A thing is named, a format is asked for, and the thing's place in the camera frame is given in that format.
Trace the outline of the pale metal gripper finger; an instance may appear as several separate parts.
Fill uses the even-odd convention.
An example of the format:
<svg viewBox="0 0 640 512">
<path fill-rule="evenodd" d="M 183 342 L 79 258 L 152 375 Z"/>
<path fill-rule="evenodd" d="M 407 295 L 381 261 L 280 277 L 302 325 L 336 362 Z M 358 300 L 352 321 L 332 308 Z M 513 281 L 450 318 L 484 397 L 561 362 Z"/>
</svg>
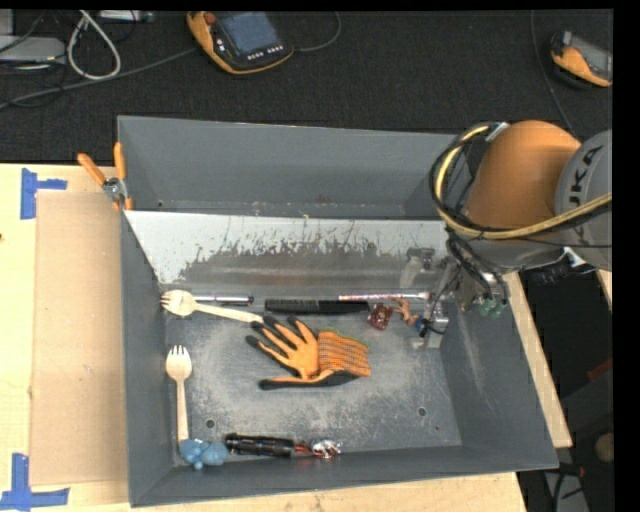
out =
<svg viewBox="0 0 640 512">
<path fill-rule="evenodd" d="M 417 337 L 411 341 L 414 349 L 439 349 L 449 325 L 449 318 L 440 306 L 419 315 L 414 328 Z"/>
<path fill-rule="evenodd" d="M 436 252 L 433 248 L 411 248 L 406 253 L 406 263 L 400 273 L 400 287 L 409 288 L 416 277 L 427 272 Z"/>
</svg>

